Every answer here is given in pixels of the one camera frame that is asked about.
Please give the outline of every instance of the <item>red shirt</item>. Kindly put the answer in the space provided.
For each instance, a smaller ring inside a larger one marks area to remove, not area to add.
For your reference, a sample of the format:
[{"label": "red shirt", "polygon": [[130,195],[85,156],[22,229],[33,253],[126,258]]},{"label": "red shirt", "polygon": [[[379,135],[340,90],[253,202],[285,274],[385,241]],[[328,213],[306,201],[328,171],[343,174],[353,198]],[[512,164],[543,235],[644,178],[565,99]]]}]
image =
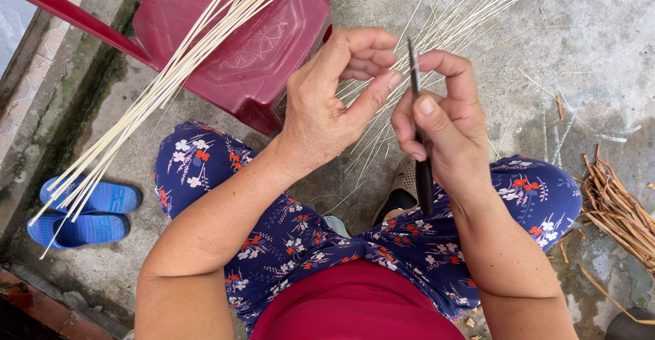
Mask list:
[{"label": "red shirt", "polygon": [[360,259],[303,278],[268,305],[250,340],[282,339],[464,336],[408,279]]}]

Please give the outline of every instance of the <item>blue slipper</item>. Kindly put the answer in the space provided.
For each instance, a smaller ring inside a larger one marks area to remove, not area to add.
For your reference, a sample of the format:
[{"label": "blue slipper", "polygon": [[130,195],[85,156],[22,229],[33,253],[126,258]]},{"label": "blue slipper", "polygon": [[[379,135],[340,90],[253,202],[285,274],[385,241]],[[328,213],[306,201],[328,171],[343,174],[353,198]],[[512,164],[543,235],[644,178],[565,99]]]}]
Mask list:
[{"label": "blue slipper", "polygon": [[[57,198],[51,205],[51,208],[59,212],[67,213],[68,209],[66,206],[57,208],[59,203],[61,203],[66,197],[75,190],[75,187],[84,181],[84,176],[80,175],[75,179],[73,185],[68,187],[68,189],[62,193],[59,198]],[[50,197],[53,196],[56,188],[53,188],[52,191],[48,191],[48,187],[53,185],[57,177],[53,177],[48,180],[41,187],[41,192],[39,197],[41,202],[48,203]],[[84,205],[81,213],[89,212],[113,212],[113,213],[130,213],[134,211],[141,204],[141,192],[139,189],[136,189],[132,185],[118,184],[118,183],[108,183],[106,181],[101,181],[96,185],[91,197]]]},{"label": "blue slipper", "polygon": [[[41,215],[32,226],[29,226],[28,221],[30,237],[47,247],[65,216],[59,212],[48,212]],[[51,249],[70,249],[86,244],[115,242],[130,232],[130,222],[118,213],[80,215],[74,223],[71,222],[71,218],[72,216],[63,223],[61,231],[50,246]]]}]

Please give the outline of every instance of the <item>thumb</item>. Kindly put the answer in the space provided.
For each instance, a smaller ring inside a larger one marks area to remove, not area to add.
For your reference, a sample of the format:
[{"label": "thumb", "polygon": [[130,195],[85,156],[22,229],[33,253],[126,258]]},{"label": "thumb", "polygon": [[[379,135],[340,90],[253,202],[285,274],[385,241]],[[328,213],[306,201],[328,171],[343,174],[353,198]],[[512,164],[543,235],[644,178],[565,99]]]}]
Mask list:
[{"label": "thumb", "polygon": [[348,123],[363,129],[387,101],[389,93],[396,89],[403,79],[404,76],[399,71],[390,71],[375,77],[346,111]]},{"label": "thumb", "polygon": [[430,137],[435,148],[444,154],[455,153],[466,142],[446,111],[437,104],[433,95],[424,94],[413,105],[414,122]]}]

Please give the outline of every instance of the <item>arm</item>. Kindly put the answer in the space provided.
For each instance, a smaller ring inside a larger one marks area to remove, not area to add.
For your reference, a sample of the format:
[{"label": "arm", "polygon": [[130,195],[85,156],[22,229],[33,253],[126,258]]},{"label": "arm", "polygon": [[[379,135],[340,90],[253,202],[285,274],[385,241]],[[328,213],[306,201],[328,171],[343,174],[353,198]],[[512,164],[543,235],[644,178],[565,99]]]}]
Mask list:
[{"label": "arm", "polygon": [[[280,194],[361,135],[402,80],[388,70],[396,62],[389,51],[396,42],[377,28],[337,30],[290,76],[282,133],[182,211],[143,263],[135,314],[139,340],[234,338],[223,267]],[[340,78],[372,77],[350,107],[334,98]]]},{"label": "arm", "polygon": [[[430,152],[435,181],[451,198],[466,265],[495,339],[577,339],[548,259],[510,216],[491,184],[485,115],[469,60],[444,51],[419,58],[422,71],[446,76],[447,97],[405,93],[392,117],[401,149],[417,160]],[[414,141],[412,119],[433,142]],[[467,193],[476,185],[475,196]],[[548,334],[539,331],[548,323]]]}]

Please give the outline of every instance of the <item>left hand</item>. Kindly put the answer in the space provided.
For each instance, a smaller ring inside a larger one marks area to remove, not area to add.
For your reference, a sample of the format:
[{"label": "left hand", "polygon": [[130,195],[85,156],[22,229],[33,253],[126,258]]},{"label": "left hand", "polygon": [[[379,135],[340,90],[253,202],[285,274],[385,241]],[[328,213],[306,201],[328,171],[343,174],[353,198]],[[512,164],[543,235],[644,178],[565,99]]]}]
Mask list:
[{"label": "left hand", "polygon": [[[397,38],[381,28],[337,29],[287,81],[284,128],[271,145],[299,176],[328,163],[355,142],[403,80],[390,50]],[[335,97],[339,79],[372,82],[350,106]]]}]

